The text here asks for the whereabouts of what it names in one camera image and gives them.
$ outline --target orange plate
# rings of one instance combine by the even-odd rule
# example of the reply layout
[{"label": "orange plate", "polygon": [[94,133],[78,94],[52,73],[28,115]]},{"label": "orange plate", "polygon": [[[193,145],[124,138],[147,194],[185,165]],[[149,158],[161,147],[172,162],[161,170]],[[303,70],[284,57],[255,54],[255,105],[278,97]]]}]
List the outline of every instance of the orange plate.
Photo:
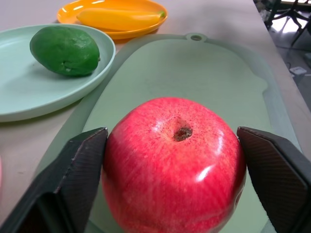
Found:
[{"label": "orange plate", "polygon": [[60,23],[70,23],[70,24],[81,24],[77,15],[86,8],[113,8],[120,10],[135,10],[135,11],[149,11],[149,12],[165,12],[165,17],[158,23],[148,28],[142,28],[134,31],[113,31],[110,29],[98,28],[99,30],[108,34],[112,39],[127,39],[133,38],[141,35],[151,33],[158,29],[162,23],[167,19],[168,13],[167,10],[160,4],[149,1],[149,0],[78,0],[72,3],[69,3],[59,9],[57,13],[57,20]]}]

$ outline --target apple skin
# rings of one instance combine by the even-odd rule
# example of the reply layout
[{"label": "apple skin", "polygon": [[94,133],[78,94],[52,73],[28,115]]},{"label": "apple skin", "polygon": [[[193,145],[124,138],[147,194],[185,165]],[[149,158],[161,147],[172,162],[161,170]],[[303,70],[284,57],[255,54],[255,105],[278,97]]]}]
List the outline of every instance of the apple skin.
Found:
[{"label": "apple skin", "polygon": [[216,233],[246,177],[230,127],[206,107],[171,97],[138,106],[115,126],[103,167],[105,198],[127,233]]}]

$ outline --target floor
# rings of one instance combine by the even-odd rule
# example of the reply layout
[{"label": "floor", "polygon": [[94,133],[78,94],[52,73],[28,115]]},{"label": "floor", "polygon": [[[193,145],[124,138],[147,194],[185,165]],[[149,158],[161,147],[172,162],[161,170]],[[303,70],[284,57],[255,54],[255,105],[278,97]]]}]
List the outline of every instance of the floor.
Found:
[{"label": "floor", "polygon": [[[311,111],[311,67],[303,59],[305,53],[311,52],[311,35],[306,30],[295,45],[290,48],[298,26],[291,19],[287,22],[286,20],[286,18],[274,20],[269,32],[287,66],[291,66],[291,68],[302,67],[307,71],[307,74],[310,74],[310,76],[305,76],[296,84]],[[306,21],[298,21],[302,26],[305,26]]]}]

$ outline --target plate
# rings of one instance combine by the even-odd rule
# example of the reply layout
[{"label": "plate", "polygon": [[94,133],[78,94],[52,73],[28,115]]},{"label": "plate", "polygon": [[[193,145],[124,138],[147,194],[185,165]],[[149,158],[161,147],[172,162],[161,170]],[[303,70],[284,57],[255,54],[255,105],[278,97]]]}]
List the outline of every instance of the plate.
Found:
[{"label": "plate", "polygon": [[72,3],[69,3],[59,9],[57,13],[57,20],[60,23],[67,24],[81,24],[77,19],[77,15],[86,8],[114,8],[121,10],[135,10],[135,11],[149,11],[149,12],[165,12],[165,17],[161,19],[158,24],[153,26],[142,28],[134,31],[112,31],[109,29],[100,29],[101,31],[108,34],[112,39],[127,39],[133,38],[141,35],[151,33],[158,29],[167,19],[168,13],[167,10],[160,4],[149,1],[149,0],[78,0]]},{"label": "plate", "polygon": [[0,33],[0,122],[24,120],[64,108],[84,97],[105,78],[115,56],[115,45],[105,33],[81,25],[64,25],[87,32],[100,50],[100,62],[86,77],[53,73],[30,53],[29,43],[47,24]]}]

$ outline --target apple stem cavity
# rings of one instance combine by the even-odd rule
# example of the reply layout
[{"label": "apple stem cavity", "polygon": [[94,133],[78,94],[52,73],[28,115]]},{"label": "apple stem cavity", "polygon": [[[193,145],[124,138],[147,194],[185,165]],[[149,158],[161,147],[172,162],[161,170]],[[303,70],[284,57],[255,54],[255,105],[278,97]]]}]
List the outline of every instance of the apple stem cavity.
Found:
[{"label": "apple stem cavity", "polygon": [[192,129],[190,128],[180,128],[174,133],[173,139],[176,142],[181,142],[186,140],[188,137],[191,137]]}]

